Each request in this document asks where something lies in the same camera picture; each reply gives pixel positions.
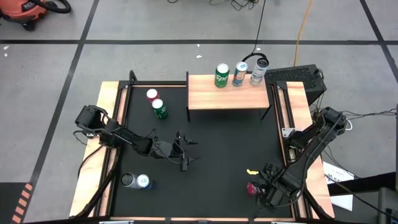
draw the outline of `paper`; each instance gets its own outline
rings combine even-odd
[[[340,167],[331,165],[327,162],[323,162],[323,171],[325,175],[329,178],[333,179],[336,182],[346,181],[346,180],[353,180],[354,175],[343,170]],[[326,178],[327,184],[332,184],[333,181]],[[349,211],[353,211],[353,196],[352,195],[341,195],[341,196],[333,196],[330,197],[331,203],[333,205],[337,205],[341,208],[347,209]]]

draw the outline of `wooden table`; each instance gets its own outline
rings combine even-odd
[[[267,109],[269,100],[266,83],[259,86],[249,83],[250,74],[245,75],[241,86],[234,86],[233,74],[228,84],[217,87],[214,75],[188,75],[188,109],[190,110],[231,110],[231,109]]]
[[[109,116],[112,116],[114,111],[114,106],[115,106],[115,101],[116,101],[116,94],[118,92],[118,85],[119,82],[103,82],[101,86],[101,90],[99,92],[98,96],[98,101],[97,101],[97,106],[104,108],[108,113]],[[139,87],[148,87],[145,85],[139,85],[135,86],[135,88]],[[120,106],[119,106],[119,113],[117,120],[120,122],[122,117],[123,117],[123,111],[124,111],[124,102],[126,98],[126,92],[127,89],[124,88],[122,91],[121,99],[120,99]],[[287,92],[289,94],[290,98],[290,107],[292,110],[292,116],[294,120],[294,124],[296,129],[299,130],[304,130],[306,127],[312,124],[312,119],[310,115],[310,110],[307,104],[307,98],[305,96],[305,90],[303,87],[303,83],[301,82],[288,82],[287,83]],[[280,99],[284,99],[283,96],[283,91],[279,91],[279,96]],[[281,107],[282,107],[282,116],[284,117],[284,122],[285,126],[287,127],[287,110],[286,110],[286,104],[284,101],[281,101]],[[96,148],[98,148],[98,138],[94,139],[89,139],[87,142],[87,147],[85,151],[84,158],[88,156],[91,152],[93,152]],[[111,152],[111,160],[108,163],[108,170],[110,170],[113,160],[112,158],[114,157],[114,153],[116,150],[113,149]],[[80,172],[80,177],[77,182],[76,186],[76,191],[75,191],[75,196],[73,198],[73,203],[72,207],[70,210],[70,215],[76,215],[78,212],[80,212],[84,206],[87,204],[87,202],[91,199],[93,194],[96,192],[99,182],[100,182],[100,177],[101,177],[101,170],[104,162],[104,157],[105,157],[105,148],[100,150],[98,153],[96,153],[92,158],[88,159],[86,161],[85,165],[81,169]],[[309,191],[312,193],[314,198],[317,200],[317,202],[322,206],[324,211],[327,212],[330,216],[334,217],[333,213],[333,207],[331,206],[331,200],[328,192],[328,187],[326,185],[326,178],[323,174],[323,164],[322,160],[319,157],[309,168],[308,170],[308,177],[307,177],[307,188]],[[107,201],[109,197],[109,186],[105,190],[105,193],[103,194],[102,201],[101,201],[101,207],[99,210],[99,215],[103,216],[106,215],[106,206],[107,206]],[[300,210],[300,215],[301,217],[305,217],[305,207],[303,200],[298,201],[299,205],[299,210]],[[145,218],[145,217],[134,217],[134,220],[139,220],[140,218]],[[165,218],[162,217],[152,217],[151,220],[158,220],[158,221],[164,221]],[[223,218],[217,218],[217,219],[209,219],[213,221],[229,221],[227,219]],[[255,221],[291,221],[291,220],[286,220],[286,219],[271,219],[271,218],[257,218]]]

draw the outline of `black tabletop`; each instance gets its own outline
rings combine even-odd
[[[169,115],[157,119],[146,98],[149,88],[132,89],[127,128],[145,136],[153,128],[160,140],[173,142],[182,129],[199,142],[185,149],[200,157],[182,173],[166,159],[142,157],[122,149],[111,215],[117,217],[249,218],[259,208],[246,193],[251,180],[246,169],[262,169],[266,162],[282,166],[282,152],[274,110],[260,120],[259,110],[191,111],[187,121],[186,89],[157,88]],[[121,174],[146,174],[155,185],[151,190],[120,184]],[[264,209],[259,217],[290,218],[290,207]]]

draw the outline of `shop vacuum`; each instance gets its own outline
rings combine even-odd
[[[0,0],[0,17],[9,22],[22,24],[25,30],[33,31],[35,21],[43,18],[47,10],[62,14],[71,11],[67,0],[59,1],[65,5],[64,8],[45,0]]]

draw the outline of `orange striped tape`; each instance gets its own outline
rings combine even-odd
[[[18,205],[15,208],[15,213],[12,216],[13,223],[22,223],[25,211],[27,209],[27,205],[29,203],[30,195],[32,192],[33,186],[29,183],[25,184],[25,189],[22,190],[21,197],[18,200]]]

